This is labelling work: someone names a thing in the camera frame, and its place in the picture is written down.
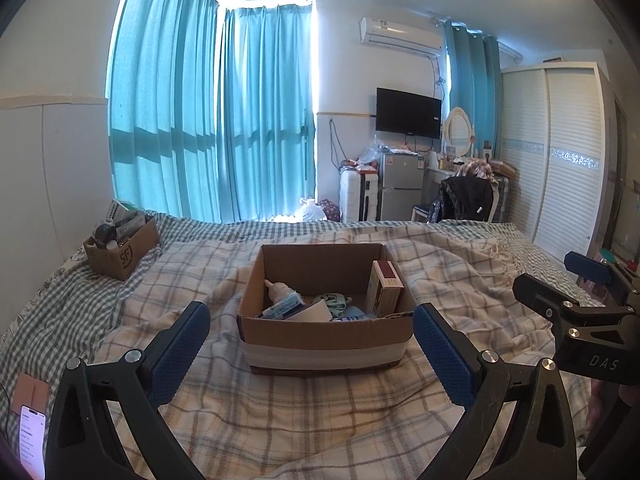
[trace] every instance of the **plaid blanket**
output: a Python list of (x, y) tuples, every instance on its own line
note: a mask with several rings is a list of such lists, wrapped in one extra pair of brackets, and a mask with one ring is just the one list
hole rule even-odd
[[(554, 352), (548, 323), (515, 301), (511, 284), (518, 270), (495, 239), (453, 240), (415, 224), (277, 241), (326, 242), (385, 243), (418, 303), (434, 303), (478, 349), (527, 364)], [(144, 348), (190, 301), (202, 301), (212, 315), (209, 337), (161, 412), (206, 478), (416, 478), (462, 409), (450, 404), (415, 339), (391, 370), (304, 379), (251, 373), (235, 316), (261, 244), (173, 244), (126, 301), (122, 324), (106, 337), (97, 359), (116, 360), (130, 348)], [(579, 434), (587, 381), (564, 379)], [(497, 452), (508, 411), (478, 473)], [(112, 413), (134, 468), (151, 478), (118, 406)]]
[[(207, 478), (411, 478), (461, 415), (415, 341), (401, 364), (384, 372), (306, 380), (252, 375), (242, 359), (234, 315), (252, 259), (266, 240), (387, 243), (419, 301), (436, 304), (478, 348), (495, 349), (506, 360), (534, 363), (553, 353), (548, 324), (513, 299), (510, 283), (519, 272), (532, 272), (588, 303), (511, 225), (220, 226), (161, 214), (156, 222), (161, 245), (127, 282), (96, 275), (81, 255), (56, 273), (4, 334), (0, 381), (11, 395), (24, 371), (47, 381), (55, 393), (70, 357), (92, 362), (102, 346), (98, 359), (118, 358), (171, 325), (189, 301), (204, 301), (213, 320), (209, 338), (162, 414)], [(580, 435), (588, 385), (572, 376), (565, 383)], [(132, 463), (149, 476), (121, 415), (112, 409)], [(0, 417), (5, 415), (3, 405)], [(17, 423), (10, 415), (14, 447)], [(505, 428), (501, 420), (480, 469)]]

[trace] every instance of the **tv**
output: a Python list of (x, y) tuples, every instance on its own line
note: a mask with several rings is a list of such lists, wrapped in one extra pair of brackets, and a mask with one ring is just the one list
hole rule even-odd
[(425, 95), (378, 88), (376, 130), (440, 138), (442, 101)]

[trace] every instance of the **black jacket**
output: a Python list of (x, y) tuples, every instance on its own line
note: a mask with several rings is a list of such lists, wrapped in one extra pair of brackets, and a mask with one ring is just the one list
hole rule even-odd
[(440, 183), (438, 196), (429, 212), (429, 222), (448, 219), (486, 222), (493, 204), (494, 189), (488, 180), (476, 176), (452, 176)]

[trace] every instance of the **silver refrigerator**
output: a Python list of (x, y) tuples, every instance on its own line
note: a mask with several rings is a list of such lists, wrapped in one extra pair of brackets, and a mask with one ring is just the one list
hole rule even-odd
[(379, 220), (411, 220), (420, 203), (423, 156), (385, 153), (380, 166)]

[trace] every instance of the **metal bolt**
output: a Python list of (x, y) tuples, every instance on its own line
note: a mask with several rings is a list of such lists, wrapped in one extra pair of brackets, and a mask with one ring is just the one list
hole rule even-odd
[(542, 359), (542, 367), (545, 370), (549, 370), (550, 372), (552, 372), (553, 370), (556, 369), (556, 363), (553, 362), (551, 359), (548, 359), (545, 357), (544, 359)]
[(67, 370), (75, 370), (79, 366), (80, 366), (80, 358), (78, 357), (72, 357), (71, 359), (69, 359), (69, 361), (66, 362)]
[(488, 363), (497, 363), (500, 357), (493, 350), (485, 350), (482, 352), (482, 359)]
[(140, 361), (142, 357), (142, 352), (140, 350), (129, 350), (126, 354), (124, 354), (124, 360), (127, 363), (137, 363)]

